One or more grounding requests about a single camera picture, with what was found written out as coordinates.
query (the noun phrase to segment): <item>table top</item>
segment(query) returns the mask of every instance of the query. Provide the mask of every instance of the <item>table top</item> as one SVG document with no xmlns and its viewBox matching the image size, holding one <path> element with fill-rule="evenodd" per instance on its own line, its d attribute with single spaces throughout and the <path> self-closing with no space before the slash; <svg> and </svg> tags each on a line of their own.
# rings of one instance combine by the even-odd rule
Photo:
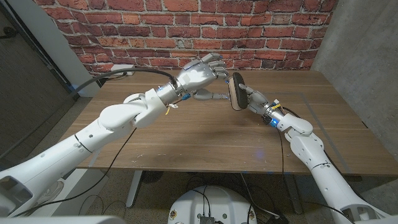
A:
<svg viewBox="0 0 398 224">
<path fill-rule="evenodd" d="M 179 71 L 169 71 L 172 75 Z M 398 175 L 398 163 L 342 99 L 320 72 L 239 71 L 245 84 L 261 91 L 270 101 L 311 122 L 323 140 L 325 151 L 343 174 Z M 145 93 L 167 79 L 136 72 L 122 80 L 110 80 L 77 117 L 62 139 L 94 121 L 109 105 L 122 103 L 133 93 Z M 227 93 L 225 82 L 208 88 Z M 106 168 L 127 137 L 107 144 L 79 167 Z M 308 174 L 282 136 L 286 173 Z M 161 115 L 154 124 L 138 129 L 125 145 L 113 168 L 200 172 L 282 172 L 278 132 L 266 126 L 258 114 L 235 111 L 228 100 L 196 101 L 190 98 Z"/>
</svg>

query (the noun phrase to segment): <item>dark object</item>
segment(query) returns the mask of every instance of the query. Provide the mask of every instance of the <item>dark object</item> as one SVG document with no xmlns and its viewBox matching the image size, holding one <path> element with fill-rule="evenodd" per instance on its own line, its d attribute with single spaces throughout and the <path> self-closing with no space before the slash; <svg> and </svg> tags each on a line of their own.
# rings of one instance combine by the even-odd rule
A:
<svg viewBox="0 0 398 224">
<path fill-rule="evenodd" d="M 5 35 L 0 36 L 0 39 L 8 39 L 11 37 L 15 37 L 17 35 L 17 31 L 14 30 L 14 28 L 12 27 L 5 27 L 2 30 L 4 32 Z"/>
<path fill-rule="evenodd" d="M 279 215 L 279 218 L 276 219 L 275 216 L 271 216 L 266 224 L 289 224 L 288 219 L 280 211 L 278 211 L 276 214 Z"/>
<path fill-rule="evenodd" d="M 151 184 L 160 180 L 162 176 L 163 171 L 144 171 L 141 175 L 141 181 L 145 184 Z"/>
<path fill-rule="evenodd" d="M 231 106 L 234 110 L 243 110 L 248 107 L 248 94 L 245 90 L 239 88 L 239 84 L 244 85 L 243 78 L 238 72 L 234 72 L 228 83 L 229 95 L 231 97 Z"/>
</svg>

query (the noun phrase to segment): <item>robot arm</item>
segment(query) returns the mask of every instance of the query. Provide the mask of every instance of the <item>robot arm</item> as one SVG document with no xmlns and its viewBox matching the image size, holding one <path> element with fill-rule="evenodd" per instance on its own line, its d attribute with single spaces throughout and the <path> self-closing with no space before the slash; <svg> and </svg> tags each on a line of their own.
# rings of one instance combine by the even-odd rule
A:
<svg viewBox="0 0 398 224">
<path fill-rule="evenodd" d="M 308 167 L 329 206 L 358 223 L 381 223 L 386 219 L 398 221 L 398 216 L 386 214 L 354 193 L 326 156 L 322 140 L 312 132 L 308 121 L 283 113 L 277 100 L 270 103 L 260 92 L 243 84 L 239 87 L 248 94 L 248 108 L 251 111 L 260 114 L 266 124 L 286 131 L 285 137 L 292 152 Z M 331 212 L 336 223 L 351 223 L 338 212 Z"/>
<path fill-rule="evenodd" d="M 183 94 L 196 92 L 216 79 L 225 79 L 225 64 L 214 62 L 219 59 L 220 54 L 209 54 L 192 61 L 178 75 L 177 84 L 169 82 L 158 90 L 131 95 L 123 104 L 105 108 L 98 119 L 76 134 L 0 172 L 0 216 L 13 217 L 35 206 L 45 190 L 93 152 L 134 128 L 152 124 Z"/>
</svg>

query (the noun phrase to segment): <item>black cable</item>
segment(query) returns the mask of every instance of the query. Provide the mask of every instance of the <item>black cable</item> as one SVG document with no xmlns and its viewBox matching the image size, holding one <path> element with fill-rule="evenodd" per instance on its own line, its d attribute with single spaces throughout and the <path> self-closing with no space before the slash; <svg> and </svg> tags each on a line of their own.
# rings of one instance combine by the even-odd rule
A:
<svg viewBox="0 0 398 224">
<path fill-rule="evenodd" d="M 90 197 L 95 196 L 98 197 L 101 200 L 101 204 L 102 204 L 102 208 L 101 208 L 101 213 L 103 213 L 104 211 L 104 201 L 102 200 L 102 198 L 99 195 L 89 195 L 81 204 L 80 209 L 79 209 L 79 213 L 77 215 L 80 215 L 81 209 L 83 208 L 83 205 L 85 204 L 85 202 L 87 201 L 87 199 L 89 199 Z"/>
<path fill-rule="evenodd" d="M 208 204 L 208 206 L 209 206 L 209 213 L 210 213 L 210 202 L 209 202 L 209 199 L 206 197 L 206 195 L 205 194 L 203 194 L 203 193 L 201 193 L 201 192 L 199 192 L 199 191 L 197 191 L 197 190 L 195 190 L 195 189 L 192 189 L 194 192 L 198 192 L 199 194 L 201 194 L 201 195 L 203 195 L 205 198 L 206 198 L 206 200 L 207 200 L 207 204 Z M 205 216 L 205 208 L 203 207 L 203 216 Z"/>
<path fill-rule="evenodd" d="M 2 153 L 0 155 L 0 159 L 2 159 L 3 157 L 5 157 L 6 155 L 8 155 L 12 150 L 14 150 L 18 145 L 20 145 L 22 142 L 24 142 L 31 134 L 33 134 L 36 130 L 38 130 L 41 125 L 43 125 L 48 119 L 50 119 L 62 106 L 65 105 L 65 103 L 68 102 L 69 99 L 72 99 L 76 94 L 78 94 L 78 92 L 82 89 L 84 89 L 84 87 L 88 86 L 89 84 L 100 80 L 102 78 L 117 74 L 117 73 L 121 73 L 121 72 L 150 72 L 150 73 L 157 73 L 160 75 L 165 75 L 167 77 L 170 78 L 170 82 L 173 85 L 177 85 L 177 81 L 175 81 L 174 77 L 167 73 L 167 72 L 163 72 L 163 71 L 158 71 L 155 69 L 151 69 L 151 68 L 124 68 L 124 69 L 119 69 L 119 70 L 115 70 L 115 71 L 111 71 L 111 72 L 106 72 L 104 74 L 98 75 L 96 77 L 93 77 L 87 81 L 85 81 L 83 84 L 81 84 L 76 90 L 74 90 L 73 92 L 71 92 L 63 101 L 62 103 L 60 103 L 54 110 L 53 112 L 51 112 L 47 117 L 44 118 L 44 120 L 38 124 L 37 126 L 35 126 L 31 131 L 29 131 L 26 135 L 24 135 L 24 137 L 20 138 L 15 144 L 13 144 L 9 149 L 7 149 L 7 151 L 5 151 L 4 153 Z"/>
<path fill-rule="evenodd" d="M 249 224 L 249 217 L 250 217 L 250 209 L 251 209 L 251 207 L 252 207 L 252 205 L 250 204 L 249 211 L 248 211 L 248 221 L 246 222 L 246 224 Z"/>
<path fill-rule="evenodd" d="M 114 203 L 116 203 L 116 202 L 121 202 L 121 203 L 124 205 L 124 213 L 123 213 L 123 219 L 124 219 L 124 216 L 126 215 L 126 212 L 127 212 L 127 207 L 126 207 L 126 203 L 123 202 L 123 201 L 120 201 L 120 200 L 116 200 L 116 201 L 110 203 L 110 204 L 105 208 L 105 210 L 104 210 L 103 212 L 101 212 L 101 215 L 104 215 L 105 212 L 107 211 L 107 209 L 108 209 L 111 205 L 113 205 Z"/>
<path fill-rule="evenodd" d="M 281 147 L 281 149 L 282 149 L 282 180 L 283 180 L 283 182 L 284 182 L 284 184 L 285 184 L 285 188 L 288 189 L 287 183 L 286 183 L 286 180 L 285 180 L 285 173 L 284 173 L 284 166 L 285 166 L 285 165 L 284 165 L 284 146 L 283 146 L 283 144 L 282 144 L 282 136 L 280 135 L 280 132 L 279 132 L 278 129 L 277 129 L 277 131 L 278 131 L 279 138 L 280 138 L 280 147 Z M 307 202 L 307 201 L 304 201 L 304 200 L 295 200 L 295 201 L 303 202 L 303 203 L 312 203 L 312 204 L 315 204 L 315 205 L 321 205 L 321 206 L 323 206 L 323 207 L 332 209 L 333 211 L 338 212 L 340 215 L 344 216 L 344 217 L 345 217 L 346 219 L 348 219 L 348 221 L 350 221 L 351 223 L 355 224 L 355 222 L 352 221 L 350 218 L 348 218 L 343 212 L 341 212 L 341 211 L 339 211 L 339 210 L 337 210 L 337 209 L 335 209 L 335 208 L 333 208 L 333 207 L 330 207 L 330 206 L 327 206 L 327 205 L 324 205 L 324 204 L 318 203 L 318 202 Z"/>
<path fill-rule="evenodd" d="M 76 196 L 70 197 L 70 198 L 66 198 L 66 199 L 63 199 L 63 200 L 57 200 L 57 201 L 53 201 L 53 202 L 48 202 L 48 203 L 43 203 L 43 204 L 41 204 L 41 205 L 34 206 L 34 207 L 32 207 L 32 208 L 30 208 L 30 209 L 24 211 L 24 212 L 19 213 L 18 215 L 13 216 L 13 218 L 14 218 L 14 217 L 18 217 L 18 216 L 20 216 L 20 215 L 23 215 L 23 214 L 25 214 L 25 213 L 34 211 L 34 210 L 36 210 L 36 209 L 38 209 L 38 208 L 41 208 L 41 207 L 43 207 L 43 206 L 46 206 L 46 205 L 51 205 L 51 204 L 53 204 L 53 203 L 66 202 L 66 201 L 75 199 L 75 198 L 77 198 L 77 197 L 79 197 L 79 196 L 85 194 L 86 192 L 88 192 L 89 190 L 91 190 L 93 187 L 97 186 L 97 184 L 99 184 L 99 183 L 101 182 L 101 180 L 104 179 L 104 177 L 106 176 L 106 174 L 109 172 L 109 170 L 111 169 L 113 163 L 115 162 L 116 158 L 118 157 L 119 153 L 122 151 L 122 149 L 123 149 L 123 147 L 126 145 L 126 143 L 130 140 L 132 134 L 134 134 L 134 132 L 136 131 L 136 129 L 137 129 L 137 128 L 134 128 L 134 130 L 132 131 L 132 133 L 130 134 L 130 136 L 127 138 L 127 140 L 124 142 L 124 144 L 122 145 L 122 147 L 119 149 L 119 152 L 118 152 L 118 153 L 116 154 L 116 156 L 113 158 L 113 161 L 112 161 L 111 165 L 108 167 L 108 169 L 106 170 L 105 174 L 100 178 L 99 181 L 97 181 L 97 183 L 95 183 L 95 184 L 94 184 L 93 186 L 91 186 L 89 189 L 85 190 L 84 192 L 82 192 L 82 193 L 80 193 L 80 194 L 78 194 L 78 195 L 76 195 Z"/>
<path fill-rule="evenodd" d="M 284 110 L 287 110 L 287 111 L 291 112 L 294 116 L 296 116 L 296 117 L 298 117 L 298 118 L 301 118 L 299 115 L 297 115 L 297 113 L 294 113 L 294 111 L 292 111 L 292 110 L 289 109 L 289 108 L 284 107 Z"/>
</svg>

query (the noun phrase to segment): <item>gray wall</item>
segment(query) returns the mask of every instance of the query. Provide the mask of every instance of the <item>gray wall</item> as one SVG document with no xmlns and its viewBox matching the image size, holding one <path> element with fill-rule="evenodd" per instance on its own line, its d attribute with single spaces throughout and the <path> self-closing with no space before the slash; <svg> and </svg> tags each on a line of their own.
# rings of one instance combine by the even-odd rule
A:
<svg viewBox="0 0 398 224">
<path fill-rule="evenodd" d="M 398 161 L 398 1 L 339 0 L 311 70 Z"/>
</svg>

